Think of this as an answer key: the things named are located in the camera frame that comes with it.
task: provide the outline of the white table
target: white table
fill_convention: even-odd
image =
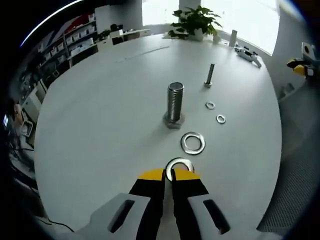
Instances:
[[[205,89],[211,63],[213,85]],[[175,81],[185,87],[185,122],[169,130],[162,117]],[[180,147],[189,131],[205,138],[199,155]],[[35,173],[49,218],[77,230],[119,192],[128,193],[139,174],[183,157],[231,228],[255,229],[276,185],[281,148],[277,98],[263,62],[259,69],[228,47],[153,35],[98,52],[54,81],[38,118]],[[168,228],[175,223],[165,221]]]

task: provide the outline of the window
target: window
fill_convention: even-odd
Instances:
[[[272,55],[279,29],[277,0],[202,0],[201,6],[221,16],[222,30]]]
[[[173,16],[179,9],[179,0],[142,0],[142,25],[177,23]]]

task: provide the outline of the large bolt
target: large bolt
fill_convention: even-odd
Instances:
[[[184,85],[181,82],[172,82],[167,89],[167,112],[163,116],[163,122],[169,129],[179,129],[184,122],[181,113]]]
[[[208,77],[206,79],[206,82],[204,82],[204,86],[207,87],[207,88],[211,88],[211,86],[212,86],[211,78],[212,78],[212,73],[214,72],[214,69],[215,69],[215,65],[214,64],[210,64]]]

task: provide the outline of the white pot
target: white pot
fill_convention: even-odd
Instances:
[[[219,35],[213,36],[213,44],[219,44],[221,41],[221,37]]]
[[[192,41],[202,42],[204,40],[204,33],[201,28],[194,30],[194,35],[189,35],[189,39]]]

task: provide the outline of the metal washer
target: metal washer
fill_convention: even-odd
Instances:
[[[215,105],[213,102],[211,102],[211,101],[207,101],[207,102],[205,103],[205,106],[206,106],[207,109],[210,109],[210,110],[216,108],[216,105]]]
[[[195,168],[194,168],[194,166],[193,166],[193,164],[192,164],[192,162],[190,160],[185,159],[185,158],[181,158],[181,157],[174,158],[174,159],[170,160],[168,162],[168,164],[166,165],[166,167],[165,167],[165,176],[170,182],[172,182],[171,169],[176,164],[183,164],[188,168],[188,170],[190,172],[192,172],[192,173],[195,172]]]
[[[200,141],[200,147],[197,150],[188,148],[186,141],[190,137],[197,138]],[[202,153],[202,151],[205,149],[205,146],[206,146],[205,138],[199,133],[190,131],[190,132],[187,132],[185,135],[183,135],[181,138],[181,147],[186,154],[198,155]]]
[[[224,124],[226,122],[226,117],[219,114],[218,116],[216,116],[216,121],[220,124]]]

